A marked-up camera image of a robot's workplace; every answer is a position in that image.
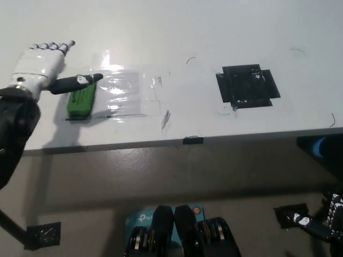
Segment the clear plastic bag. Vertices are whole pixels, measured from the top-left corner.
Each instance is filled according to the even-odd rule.
[[[159,115],[157,94],[161,88],[161,79],[151,71],[155,69],[148,66],[106,65],[84,68],[83,74],[103,74],[103,79],[96,85],[93,108],[87,119]],[[65,119],[73,118],[65,113]]]

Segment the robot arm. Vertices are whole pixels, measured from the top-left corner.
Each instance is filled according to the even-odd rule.
[[[10,85],[0,89],[0,189],[10,180],[38,123],[41,92],[77,91],[103,78],[94,74],[57,79],[73,45],[75,41],[32,45],[17,61]]]

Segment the robot finger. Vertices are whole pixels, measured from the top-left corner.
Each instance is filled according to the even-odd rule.
[[[29,47],[29,49],[37,49],[39,48],[38,44],[33,44],[32,46]]]
[[[40,49],[48,49],[50,48],[53,44],[55,44],[54,42],[49,42],[49,43],[43,43],[41,45],[39,45]]]
[[[61,51],[64,55],[69,51],[69,49],[75,45],[75,41],[69,41],[67,43],[61,43],[58,45],[58,50]]]
[[[58,44],[56,43],[53,43],[50,47],[49,47],[50,50],[57,50],[58,49]]]

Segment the blue box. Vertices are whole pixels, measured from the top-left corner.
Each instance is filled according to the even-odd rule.
[[[189,207],[193,210],[197,221],[203,221],[205,219],[203,205],[189,205]],[[152,215],[154,214],[155,210],[144,210],[139,211],[130,215],[125,222],[125,239],[126,244],[129,242],[130,235],[132,230],[136,226],[146,226],[150,227],[152,222]],[[182,248],[181,240],[177,234],[176,226],[174,224],[173,234],[171,236],[171,248]]]

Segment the floor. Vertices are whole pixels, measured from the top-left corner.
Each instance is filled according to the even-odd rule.
[[[22,226],[62,222],[61,245],[24,251],[0,229],[1,256],[122,256],[125,219],[158,204],[202,203],[222,216],[242,256],[328,256],[300,229],[282,230],[274,207],[320,207],[337,181],[295,139],[23,157],[0,209]]]

